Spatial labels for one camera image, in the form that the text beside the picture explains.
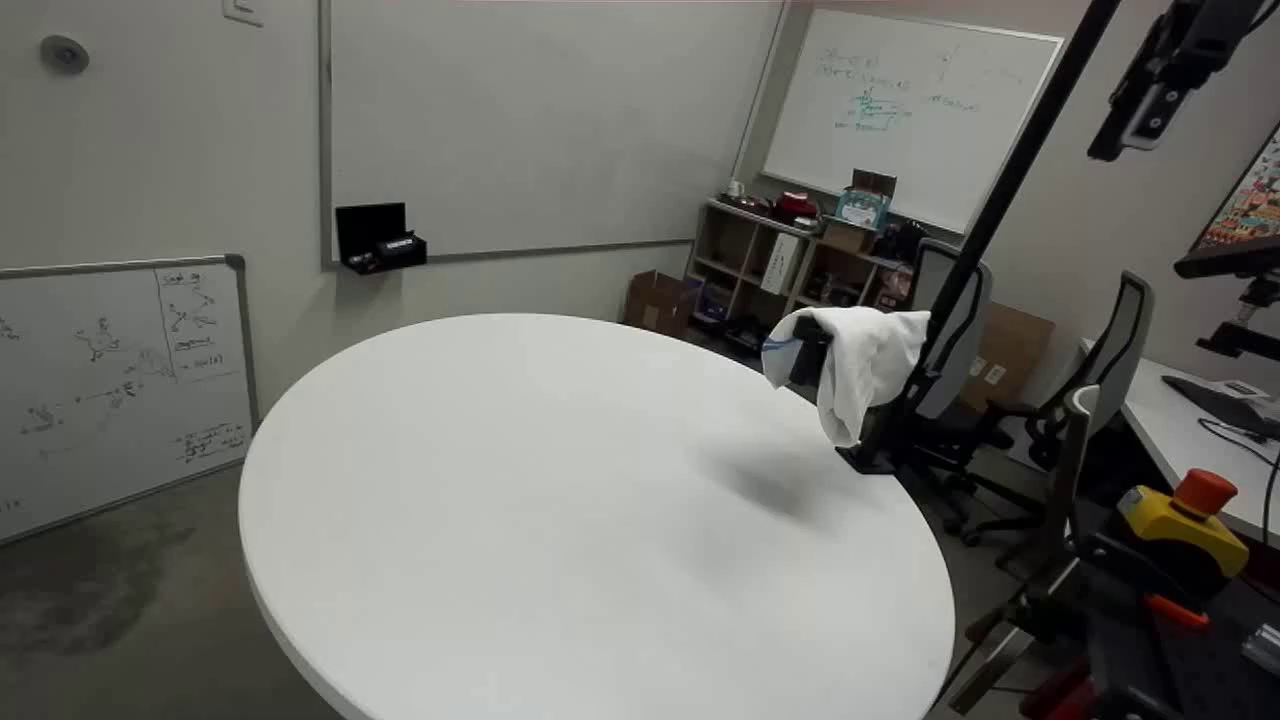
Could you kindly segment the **white cloth with blue stripes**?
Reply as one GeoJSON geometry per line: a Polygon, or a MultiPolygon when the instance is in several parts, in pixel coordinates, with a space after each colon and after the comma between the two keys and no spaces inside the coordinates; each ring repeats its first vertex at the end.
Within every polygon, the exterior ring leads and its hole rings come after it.
{"type": "Polygon", "coordinates": [[[800,325],[813,320],[827,336],[817,383],[817,417],[835,450],[855,450],[872,409],[890,403],[919,363],[933,313],[796,307],[773,325],[758,348],[758,374],[782,383],[800,363],[800,325]]]}

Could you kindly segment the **cardboard box on floor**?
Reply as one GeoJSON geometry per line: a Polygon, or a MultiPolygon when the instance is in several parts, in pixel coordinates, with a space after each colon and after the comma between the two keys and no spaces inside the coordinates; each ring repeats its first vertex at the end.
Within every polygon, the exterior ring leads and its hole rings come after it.
{"type": "Polygon", "coordinates": [[[692,287],[664,274],[638,274],[629,280],[624,320],[664,336],[688,328],[692,287]]]}

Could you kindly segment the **wooden shelf unit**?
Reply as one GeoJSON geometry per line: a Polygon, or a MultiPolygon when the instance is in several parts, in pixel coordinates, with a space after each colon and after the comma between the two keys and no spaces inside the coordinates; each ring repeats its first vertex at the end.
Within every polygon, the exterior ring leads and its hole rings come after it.
{"type": "Polygon", "coordinates": [[[730,201],[707,201],[688,259],[688,336],[728,355],[754,355],[796,307],[897,307],[910,265],[874,252],[879,237],[835,221],[782,224],[730,201]]]}

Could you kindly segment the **black marker tray box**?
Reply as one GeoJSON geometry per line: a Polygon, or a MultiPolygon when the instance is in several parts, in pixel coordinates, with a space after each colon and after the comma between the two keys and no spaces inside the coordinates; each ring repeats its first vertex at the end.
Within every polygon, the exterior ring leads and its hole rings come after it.
{"type": "Polygon", "coordinates": [[[340,265],[355,275],[417,267],[429,259],[429,242],[408,229],[405,205],[340,205],[336,248],[340,265]]]}

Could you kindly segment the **grey office chair near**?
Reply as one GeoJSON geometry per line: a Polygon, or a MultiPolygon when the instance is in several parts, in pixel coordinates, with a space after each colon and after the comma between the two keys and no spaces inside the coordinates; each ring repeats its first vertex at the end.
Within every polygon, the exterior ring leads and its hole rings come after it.
{"type": "Polygon", "coordinates": [[[1070,529],[1070,503],[1079,469],[1086,459],[1086,440],[1120,412],[1132,390],[1153,307],[1153,285],[1135,274],[1125,274],[1104,331],[1086,343],[1079,363],[1045,403],[989,403],[980,412],[976,427],[965,440],[965,453],[976,458],[980,450],[1010,450],[1004,424],[1020,419],[1027,440],[1022,458],[1040,469],[1045,494],[1022,495],[980,477],[980,490],[1017,503],[1017,515],[965,523],[959,535],[969,543],[993,532],[1027,532],[1031,542],[1040,542],[1070,529]]]}

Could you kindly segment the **leaning floor whiteboard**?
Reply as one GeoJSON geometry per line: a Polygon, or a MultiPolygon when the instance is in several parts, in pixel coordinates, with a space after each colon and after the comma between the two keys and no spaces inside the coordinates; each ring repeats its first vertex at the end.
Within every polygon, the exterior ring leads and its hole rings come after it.
{"type": "Polygon", "coordinates": [[[0,274],[0,542],[227,469],[257,419],[241,257],[0,274]]]}

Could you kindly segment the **white side desk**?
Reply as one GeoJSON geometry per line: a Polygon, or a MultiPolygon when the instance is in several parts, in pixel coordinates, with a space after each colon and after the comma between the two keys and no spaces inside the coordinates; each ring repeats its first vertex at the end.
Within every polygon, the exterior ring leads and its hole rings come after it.
{"type": "Polygon", "coordinates": [[[1223,521],[1248,542],[1275,542],[1280,532],[1280,490],[1271,466],[1280,459],[1275,440],[1248,440],[1238,427],[1213,419],[1172,390],[1172,369],[1142,361],[1120,403],[1120,417],[1159,469],[1174,486],[1186,469],[1206,469],[1237,486],[1223,521]]]}

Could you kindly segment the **yellow red emergency stop button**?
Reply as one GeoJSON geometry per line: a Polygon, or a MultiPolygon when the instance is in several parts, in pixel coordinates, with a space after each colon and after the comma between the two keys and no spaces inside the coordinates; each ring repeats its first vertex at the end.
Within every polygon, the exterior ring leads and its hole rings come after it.
{"type": "Polygon", "coordinates": [[[1120,495],[1114,512],[1142,543],[1186,543],[1214,564],[1223,580],[1248,564],[1248,543],[1219,521],[1237,486],[1206,469],[1186,469],[1172,494],[1135,486],[1120,495]]]}

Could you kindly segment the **computer monitor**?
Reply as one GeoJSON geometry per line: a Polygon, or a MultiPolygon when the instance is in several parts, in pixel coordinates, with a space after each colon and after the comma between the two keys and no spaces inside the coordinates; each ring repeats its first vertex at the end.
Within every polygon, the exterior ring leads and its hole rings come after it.
{"type": "Polygon", "coordinates": [[[1259,275],[1280,265],[1280,123],[1174,259],[1179,275],[1259,275]]]}

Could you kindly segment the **brown cardboard box by wall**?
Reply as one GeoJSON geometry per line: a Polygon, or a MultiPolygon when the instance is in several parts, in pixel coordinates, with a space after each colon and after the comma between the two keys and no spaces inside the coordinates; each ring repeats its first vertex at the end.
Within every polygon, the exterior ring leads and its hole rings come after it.
{"type": "Polygon", "coordinates": [[[993,304],[959,402],[976,412],[983,412],[993,402],[1017,403],[1034,377],[1053,331],[1056,325],[1045,317],[993,304]]]}

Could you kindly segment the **far wall whiteboard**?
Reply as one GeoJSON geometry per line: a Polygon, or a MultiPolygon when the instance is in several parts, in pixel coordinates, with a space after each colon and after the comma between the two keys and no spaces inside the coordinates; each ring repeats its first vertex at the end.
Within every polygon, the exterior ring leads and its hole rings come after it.
{"type": "Polygon", "coordinates": [[[827,195],[879,171],[897,217],[969,233],[1061,54],[1061,38],[817,8],[762,171],[827,195]]]}

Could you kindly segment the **round wall sensor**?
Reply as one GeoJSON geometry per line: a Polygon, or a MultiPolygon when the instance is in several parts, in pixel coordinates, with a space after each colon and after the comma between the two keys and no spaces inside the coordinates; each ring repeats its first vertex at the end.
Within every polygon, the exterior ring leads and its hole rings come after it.
{"type": "Polygon", "coordinates": [[[40,66],[60,75],[79,75],[93,66],[93,58],[82,39],[52,31],[40,39],[40,66]]]}

